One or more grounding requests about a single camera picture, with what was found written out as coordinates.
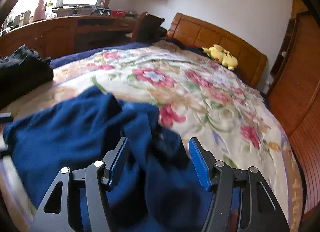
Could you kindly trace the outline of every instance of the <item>floral blanket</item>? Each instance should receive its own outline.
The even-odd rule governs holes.
[[[205,150],[231,167],[256,166],[275,193],[291,231],[298,230],[302,188],[289,141],[260,93],[233,72],[165,41],[139,49],[104,50],[56,68],[53,82],[4,111],[23,117],[92,85],[123,100],[158,106],[160,124],[180,134],[187,153],[189,139],[197,137]],[[34,208],[27,196],[17,196],[23,187],[12,181],[17,176],[13,169],[9,159],[1,163],[0,188],[6,203],[24,211],[28,227]]]

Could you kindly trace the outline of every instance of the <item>wooden wardrobe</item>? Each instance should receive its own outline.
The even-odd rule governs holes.
[[[308,217],[320,201],[320,28],[300,12],[293,34],[268,99],[303,168]]]

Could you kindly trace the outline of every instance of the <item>wooden headboard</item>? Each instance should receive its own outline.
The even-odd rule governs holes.
[[[266,65],[267,57],[236,35],[216,25],[177,13],[168,37],[185,45],[212,47],[219,44],[238,59],[237,73],[251,86],[256,86]]]

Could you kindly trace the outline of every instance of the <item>wall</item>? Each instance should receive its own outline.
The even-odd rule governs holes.
[[[258,85],[263,90],[284,38],[292,0],[113,0],[110,7],[148,11],[165,18],[162,26],[167,29],[181,12],[230,31],[268,57]]]

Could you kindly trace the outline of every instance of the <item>metal pin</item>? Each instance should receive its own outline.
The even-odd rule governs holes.
[[[68,168],[68,167],[63,167],[63,168],[61,169],[61,173],[62,173],[62,174],[66,174],[66,173],[68,173],[68,171],[69,171],[69,168]]]
[[[218,160],[218,161],[216,161],[216,166],[217,166],[217,167],[223,167],[223,166],[224,166],[224,162]]]
[[[257,167],[250,167],[250,171],[252,173],[257,173],[258,172],[258,168]]]
[[[103,165],[103,161],[101,160],[97,160],[95,163],[94,163],[95,167],[101,167]]]

